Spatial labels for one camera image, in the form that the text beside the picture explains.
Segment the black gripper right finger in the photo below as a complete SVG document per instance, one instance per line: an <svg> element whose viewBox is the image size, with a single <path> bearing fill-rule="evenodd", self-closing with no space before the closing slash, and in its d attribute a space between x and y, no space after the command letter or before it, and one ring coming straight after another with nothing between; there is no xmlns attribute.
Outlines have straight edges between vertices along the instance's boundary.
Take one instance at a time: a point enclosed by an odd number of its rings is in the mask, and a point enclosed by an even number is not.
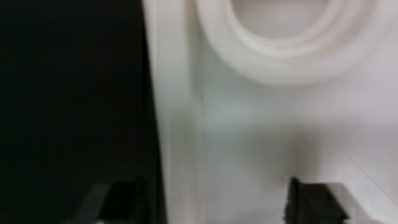
<svg viewBox="0 0 398 224"><path fill-rule="evenodd" d="M344 224L348 214L325 184L289 179L284 224Z"/></svg>

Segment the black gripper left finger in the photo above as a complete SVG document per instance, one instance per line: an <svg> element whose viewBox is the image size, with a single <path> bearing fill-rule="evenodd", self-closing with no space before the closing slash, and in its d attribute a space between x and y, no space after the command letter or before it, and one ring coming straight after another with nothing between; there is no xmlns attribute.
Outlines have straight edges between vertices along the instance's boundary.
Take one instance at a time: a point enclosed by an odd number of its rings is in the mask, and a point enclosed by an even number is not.
<svg viewBox="0 0 398 224"><path fill-rule="evenodd" d="M147 181L96 183L73 217L73 224L152 224Z"/></svg>

